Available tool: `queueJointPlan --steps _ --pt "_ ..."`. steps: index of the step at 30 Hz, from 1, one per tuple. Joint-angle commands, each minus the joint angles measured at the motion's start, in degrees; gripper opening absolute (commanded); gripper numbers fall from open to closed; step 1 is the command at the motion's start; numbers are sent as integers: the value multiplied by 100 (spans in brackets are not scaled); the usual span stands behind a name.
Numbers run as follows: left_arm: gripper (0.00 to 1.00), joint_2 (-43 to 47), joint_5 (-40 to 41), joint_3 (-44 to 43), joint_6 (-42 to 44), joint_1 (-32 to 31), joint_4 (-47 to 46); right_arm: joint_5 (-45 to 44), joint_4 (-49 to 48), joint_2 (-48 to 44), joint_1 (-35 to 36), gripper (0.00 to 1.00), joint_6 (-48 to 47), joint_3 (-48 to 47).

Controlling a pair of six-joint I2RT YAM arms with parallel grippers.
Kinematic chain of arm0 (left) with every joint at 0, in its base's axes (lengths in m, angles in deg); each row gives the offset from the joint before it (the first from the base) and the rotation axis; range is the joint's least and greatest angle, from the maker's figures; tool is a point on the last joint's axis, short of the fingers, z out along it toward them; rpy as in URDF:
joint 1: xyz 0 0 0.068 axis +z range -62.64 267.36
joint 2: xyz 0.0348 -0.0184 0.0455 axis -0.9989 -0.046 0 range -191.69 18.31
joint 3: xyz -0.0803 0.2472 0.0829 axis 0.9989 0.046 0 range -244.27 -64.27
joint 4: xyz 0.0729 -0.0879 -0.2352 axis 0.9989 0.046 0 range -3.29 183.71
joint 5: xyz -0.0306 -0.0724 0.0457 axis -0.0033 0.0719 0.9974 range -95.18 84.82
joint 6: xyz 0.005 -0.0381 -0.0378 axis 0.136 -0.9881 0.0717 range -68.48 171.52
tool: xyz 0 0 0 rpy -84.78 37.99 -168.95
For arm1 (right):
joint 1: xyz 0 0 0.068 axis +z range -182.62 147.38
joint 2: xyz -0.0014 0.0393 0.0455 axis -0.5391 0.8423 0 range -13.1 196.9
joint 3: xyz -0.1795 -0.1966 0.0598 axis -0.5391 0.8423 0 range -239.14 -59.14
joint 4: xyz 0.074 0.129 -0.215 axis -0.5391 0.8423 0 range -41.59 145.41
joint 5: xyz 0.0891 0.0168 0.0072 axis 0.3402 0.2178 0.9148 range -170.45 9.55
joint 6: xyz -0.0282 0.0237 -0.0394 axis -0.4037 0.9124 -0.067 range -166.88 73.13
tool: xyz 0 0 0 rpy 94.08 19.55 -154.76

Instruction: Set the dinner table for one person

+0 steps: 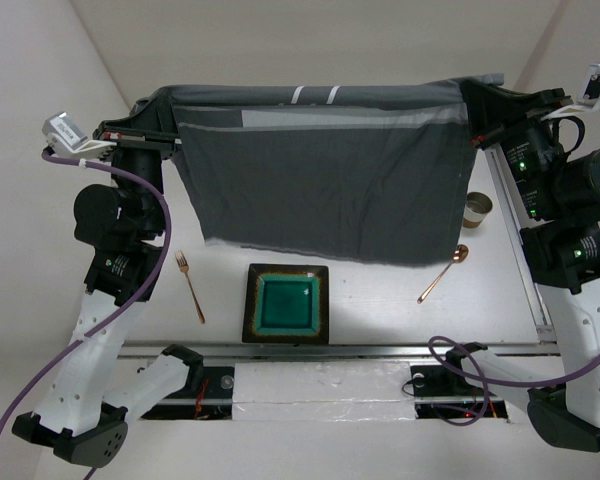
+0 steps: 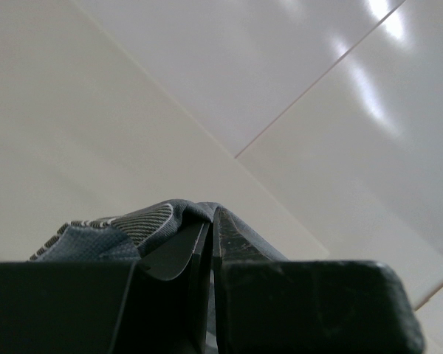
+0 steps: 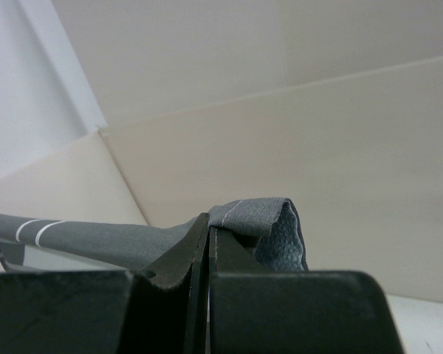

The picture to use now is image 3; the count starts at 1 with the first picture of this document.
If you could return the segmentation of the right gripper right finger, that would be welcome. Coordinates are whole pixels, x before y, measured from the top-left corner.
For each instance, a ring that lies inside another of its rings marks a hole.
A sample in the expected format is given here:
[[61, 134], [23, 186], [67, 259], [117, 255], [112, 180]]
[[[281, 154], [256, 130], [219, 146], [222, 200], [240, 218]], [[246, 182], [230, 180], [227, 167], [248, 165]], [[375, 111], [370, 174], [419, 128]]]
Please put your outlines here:
[[212, 353], [248, 353], [249, 281], [261, 269], [226, 229], [210, 229], [210, 349]]

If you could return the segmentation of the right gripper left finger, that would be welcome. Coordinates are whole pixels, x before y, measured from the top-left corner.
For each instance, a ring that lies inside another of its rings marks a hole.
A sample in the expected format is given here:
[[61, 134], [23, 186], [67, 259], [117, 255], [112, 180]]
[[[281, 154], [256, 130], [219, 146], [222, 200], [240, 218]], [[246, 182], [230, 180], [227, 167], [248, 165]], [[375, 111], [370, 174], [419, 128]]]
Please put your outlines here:
[[132, 291], [133, 353], [204, 353], [208, 301], [209, 215], [139, 271]]

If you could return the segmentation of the grey striped cloth napkin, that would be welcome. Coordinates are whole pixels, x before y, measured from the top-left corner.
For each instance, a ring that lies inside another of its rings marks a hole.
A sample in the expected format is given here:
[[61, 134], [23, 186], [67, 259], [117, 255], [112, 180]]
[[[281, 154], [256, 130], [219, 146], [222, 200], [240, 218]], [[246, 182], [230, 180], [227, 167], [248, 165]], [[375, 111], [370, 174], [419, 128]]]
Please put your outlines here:
[[[255, 259], [274, 271], [305, 271], [301, 221], [288, 198], [255, 198], [214, 206], [208, 225], [237, 236]], [[0, 214], [0, 261], [6, 271], [145, 268], [195, 224], [171, 228], [86, 223]]]

